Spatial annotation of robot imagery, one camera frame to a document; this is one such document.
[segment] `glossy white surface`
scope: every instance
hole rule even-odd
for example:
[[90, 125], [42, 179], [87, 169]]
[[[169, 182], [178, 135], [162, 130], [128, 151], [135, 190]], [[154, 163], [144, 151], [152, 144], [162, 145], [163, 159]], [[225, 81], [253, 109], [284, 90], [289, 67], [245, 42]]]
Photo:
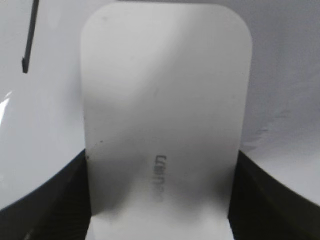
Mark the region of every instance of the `glossy white surface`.
[[251, 50], [246, 24], [213, 4], [117, 2], [89, 19], [81, 76], [96, 240], [226, 239]]
[[0, 209], [42, 185], [85, 147], [75, 44], [82, 25], [68, 13], [74, 5], [40, 1], [24, 74], [32, 0], [0, 1]]

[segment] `white surface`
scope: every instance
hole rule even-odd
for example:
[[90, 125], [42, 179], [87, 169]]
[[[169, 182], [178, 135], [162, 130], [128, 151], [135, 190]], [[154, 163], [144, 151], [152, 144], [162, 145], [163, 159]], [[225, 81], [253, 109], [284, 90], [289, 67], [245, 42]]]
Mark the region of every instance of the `white surface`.
[[96, 240], [226, 239], [251, 49], [246, 24], [218, 5], [118, 2], [89, 19], [81, 76]]
[[76, 26], [69, 17], [70, 7], [83, 6], [77, 9], [76, 0], [40, 1], [24, 74], [32, 0], [0, 1], [0, 209], [42, 185], [85, 147], [82, 23]]

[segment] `white router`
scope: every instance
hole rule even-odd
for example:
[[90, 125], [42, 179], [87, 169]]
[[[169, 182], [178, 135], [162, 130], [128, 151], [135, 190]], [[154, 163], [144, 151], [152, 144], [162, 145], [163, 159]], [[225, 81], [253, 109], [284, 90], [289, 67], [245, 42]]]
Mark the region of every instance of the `white router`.
[[224, 240], [252, 41], [213, 4], [116, 2], [81, 35], [95, 240]]

